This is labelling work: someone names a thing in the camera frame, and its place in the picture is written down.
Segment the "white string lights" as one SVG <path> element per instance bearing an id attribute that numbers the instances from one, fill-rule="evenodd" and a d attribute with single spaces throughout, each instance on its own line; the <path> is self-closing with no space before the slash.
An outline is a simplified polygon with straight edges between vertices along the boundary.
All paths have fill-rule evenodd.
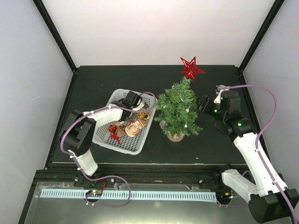
<path id="1" fill-rule="evenodd" d="M 158 96 L 156 109 L 160 111 L 157 121 L 176 129 L 187 128 L 198 116 L 195 94 L 187 84 L 174 84 Z"/>

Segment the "white perforated plastic basket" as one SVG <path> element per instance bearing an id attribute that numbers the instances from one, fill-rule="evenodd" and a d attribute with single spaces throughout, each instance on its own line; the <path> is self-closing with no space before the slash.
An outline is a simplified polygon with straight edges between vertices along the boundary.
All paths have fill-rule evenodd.
<path id="1" fill-rule="evenodd" d="M 128 94 L 130 90 L 125 90 L 125 89 L 117 89 L 115 90 L 107 105 L 120 100 L 122 98 L 125 98 L 126 95 Z M 114 151 L 117 152 L 121 152 L 124 154 L 132 154 L 132 155 L 136 155 L 139 154 L 142 150 L 142 147 L 145 143 L 147 134 L 149 132 L 150 129 L 150 125 L 152 123 L 152 120 L 154 118 L 154 114 L 155 114 L 155 104 L 156 104 L 156 97 L 154 94 L 150 93 L 150 92 L 144 92 L 144 93 L 140 93 L 140 92 L 136 92 L 133 91 L 137 94 L 139 94 L 142 99 L 143 102 L 145 104 L 144 107 L 144 112 L 141 111 L 133 111 L 135 113 L 137 113 L 137 117 L 132 120 L 132 121 L 113 121 L 110 122 L 108 124 L 102 125 L 98 128 L 96 128 L 95 132 L 94 132 L 94 136 L 93 136 L 93 140 L 92 142 L 94 144 L 100 145 L 102 147 L 108 148 L 108 149 L 112 149 Z M 135 136 L 135 137 L 129 137 L 126 132 L 125 132 L 125 128 L 132 122 L 136 121 L 138 118 L 138 114 L 139 113 L 148 113 L 150 115 L 150 118 L 147 121 L 147 125 L 144 129 L 142 129 L 140 131 L 140 133 Z M 108 131 L 110 125 L 116 125 L 117 126 L 117 135 L 120 137 L 120 144 L 117 144 L 117 141 L 114 139 L 111 139 L 110 136 L 113 134 L 111 132 Z"/>

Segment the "red star ornament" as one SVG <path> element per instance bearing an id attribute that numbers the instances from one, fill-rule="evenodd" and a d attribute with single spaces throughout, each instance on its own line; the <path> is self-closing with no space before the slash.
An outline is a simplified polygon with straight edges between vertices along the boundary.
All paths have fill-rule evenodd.
<path id="1" fill-rule="evenodd" d="M 190 61 L 180 57 L 184 68 L 181 73 L 186 74 L 186 79 L 192 79 L 194 82 L 197 80 L 197 74 L 205 74 L 206 72 L 200 69 L 196 64 L 196 56 L 194 56 Z"/>

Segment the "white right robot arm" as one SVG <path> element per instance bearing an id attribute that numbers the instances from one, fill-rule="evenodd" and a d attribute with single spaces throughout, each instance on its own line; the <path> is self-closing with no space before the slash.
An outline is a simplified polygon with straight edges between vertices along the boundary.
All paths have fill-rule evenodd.
<path id="1" fill-rule="evenodd" d="M 197 98 L 198 110 L 214 117 L 215 126 L 227 135 L 243 156 L 253 181 L 236 169 L 213 175 L 214 186 L 234 190 L 248 204 L 252 217 L 259 224 L 291 217 L 298 223 L 294 208 L 299 201 L 296 189 L 290 189 L 275 171 L 265 154 L 251 120 L 242 115 L 238 92 L 224 89 L 216 98 Z"/>

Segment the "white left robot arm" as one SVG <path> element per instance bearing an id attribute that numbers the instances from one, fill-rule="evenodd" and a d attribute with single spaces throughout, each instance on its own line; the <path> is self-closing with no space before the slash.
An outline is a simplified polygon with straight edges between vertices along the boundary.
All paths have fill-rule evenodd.
<path id="1" fill-rule="evenodd" d="M 143 108 L 142 97 L 129 91 L 125 98 L 114 101 L 108 106 L 90 112 L 74 110 L 65 122 L 60 133 L 60 150 L 75 161 L 83 172 L 84 181 L 89 186 L 100 182 L 98 164 L 95 162 L 90 147 L 96 128 L 113 121 L 123 121 Z"/>

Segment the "small green christmas tree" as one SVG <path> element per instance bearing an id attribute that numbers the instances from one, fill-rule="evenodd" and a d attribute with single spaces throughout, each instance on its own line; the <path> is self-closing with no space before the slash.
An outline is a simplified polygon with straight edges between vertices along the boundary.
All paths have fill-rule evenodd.
<path id="1" fill-rule="evenodd" d="M 179 142 L 185 136 L 199 135 L 203 131 L 195 124 L 198 117 L 196 99 L 191 80 L 186 77 L 158 95 L 155 109 L 160 114 L 154 120 L 171 141 Z"/>

